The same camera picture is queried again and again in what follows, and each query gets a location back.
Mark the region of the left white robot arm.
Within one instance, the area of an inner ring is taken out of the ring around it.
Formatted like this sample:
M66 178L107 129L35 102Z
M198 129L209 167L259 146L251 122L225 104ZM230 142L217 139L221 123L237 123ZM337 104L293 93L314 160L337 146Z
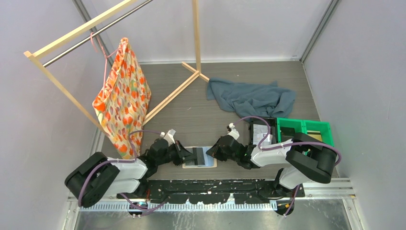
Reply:
M142 198L147 192L144 183L166 163L181 165L198 159L175 140L175 130L160 133L144 154L131 160L106 157L96 152L72 171L64 181L67 189L78 200L79 207L91 207L105 196L130 193Z

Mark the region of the beige leather card holder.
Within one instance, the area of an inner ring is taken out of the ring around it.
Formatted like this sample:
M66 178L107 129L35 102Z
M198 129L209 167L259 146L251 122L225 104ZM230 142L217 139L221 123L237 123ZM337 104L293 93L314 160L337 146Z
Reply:
M186 166L185 163L182 165L183 169L195 169L195 168L215 168L217 167L217 159L206 155L206 151L210 149L210 147L197 147L197 146L193 146L196 148L203 148L203 152L204 152L204 159L205 159L205 165L202 166Z

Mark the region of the black VIP credit card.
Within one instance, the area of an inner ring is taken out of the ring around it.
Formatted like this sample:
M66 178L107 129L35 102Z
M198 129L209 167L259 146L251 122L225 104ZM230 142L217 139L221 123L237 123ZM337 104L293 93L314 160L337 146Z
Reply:
M198 161L197 161L197 148L196 147L190 147L186 148L188 152L191 153L191 156L188 156L185 161L186 166L196 166Z

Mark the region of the metal hanging rod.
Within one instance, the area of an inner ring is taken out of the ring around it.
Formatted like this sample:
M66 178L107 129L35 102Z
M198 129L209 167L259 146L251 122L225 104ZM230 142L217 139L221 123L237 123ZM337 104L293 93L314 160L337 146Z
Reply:
M91 38L100 35L101 33L103 33L104 31L108 30L109 28L113 27L114 25L116 25L117 23L119 23L120 21L124 20L125 18L127 18L128 16L130 16L131 14L135 13L136 11L138 11L139 9L145 7L146 5L148 5L149 3L153 2L153 0L146 0L143 3L141 3L140 5L136 6L135 8L131 9L130 11L126 12L125 14L121 15L119 18L115 19L114 21L110 22L109 24L107 24L106 26L102 27L99 30L96 30L95 32L93 32L91 35L89 35L87 38L81 40L80 42L76 43L75 45L71 46L70 48L68 48L67 50L65 50L64 52L62 52L61 54L55 56L54 58L50 59L49 61L47 61L45 64L43 64L44 67L48 67L50 65L52 65L53 63L55 63L56 61L60 60L61 58L63 58L64 56L66 56L67 54L71 53L72 51L76 50L77 48L79 48L80 46L84 45L85 43L87 43L88 41L90 41Z

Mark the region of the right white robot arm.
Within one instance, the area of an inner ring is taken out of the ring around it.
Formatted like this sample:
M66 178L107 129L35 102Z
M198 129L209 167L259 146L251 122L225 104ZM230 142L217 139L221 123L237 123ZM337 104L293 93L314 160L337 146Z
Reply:
M242 145L235 125L227 126L228 133L206 151L219 160L232 160L244 169L256 169L272 164L289 164L278 171L273 190L278 196L287 196L298 185L314 181L321 184L331 182L333 169L341 161L341 153L331 145L305 133L296 133L292 138L267 146Z

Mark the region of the black tray with cards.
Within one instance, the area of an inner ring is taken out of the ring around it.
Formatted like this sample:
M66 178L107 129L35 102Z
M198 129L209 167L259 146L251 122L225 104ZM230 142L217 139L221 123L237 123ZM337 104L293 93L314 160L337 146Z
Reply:
M278 135L276 132L277 119L276 118L263 118L270 126L270 134L267 134L267 125L259 120L252 118L249 122L249 145L258 145L259 142L265 137L262 146L276 144L278 141Z

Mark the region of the blue grey cloth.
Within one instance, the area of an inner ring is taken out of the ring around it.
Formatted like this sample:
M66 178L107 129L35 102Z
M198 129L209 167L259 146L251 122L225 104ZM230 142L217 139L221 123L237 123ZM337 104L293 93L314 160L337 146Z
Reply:
M296 92L279 87L277 81L256 84L211 78L206 98L215 100L221 110L235 112L239 117L286 118L293 110Z

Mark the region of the wooden clothes rack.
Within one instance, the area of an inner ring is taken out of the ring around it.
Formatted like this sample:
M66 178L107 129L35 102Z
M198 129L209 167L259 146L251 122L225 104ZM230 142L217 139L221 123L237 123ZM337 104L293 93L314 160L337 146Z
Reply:
M27 50L36 51L83 24L78 8L71 0L24 0L27 18ZM165 98L186 79L190 72L181 61L195 61L192 2L189 0L154 0L102 34L109 48L128 37L143 66L152 90L149 111L170 104ZM102 57L90 43L83 45L50 67L51 73L93 114L91 102L102 83ZM38 99L33 113L48 126L91 130L94 124L37 67L31 66L31 96Z

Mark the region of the green plastic bin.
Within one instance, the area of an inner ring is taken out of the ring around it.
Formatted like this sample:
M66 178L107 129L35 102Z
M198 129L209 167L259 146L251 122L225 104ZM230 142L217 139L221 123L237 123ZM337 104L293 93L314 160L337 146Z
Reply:
M276 119L277 142L283 142L294 136L295 133L305 133L313 138L320 137L320 141L335 146L332 137L331 127L328 122L299 120L289 118Z

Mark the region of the orange floral fabric bag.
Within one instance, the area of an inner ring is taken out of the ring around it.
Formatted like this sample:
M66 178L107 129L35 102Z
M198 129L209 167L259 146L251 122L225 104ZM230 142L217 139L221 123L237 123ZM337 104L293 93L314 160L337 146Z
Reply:
M150 98L150 87L128 38L124 37L104 86L92 103L103 131L123 159L140 154L140 130Z

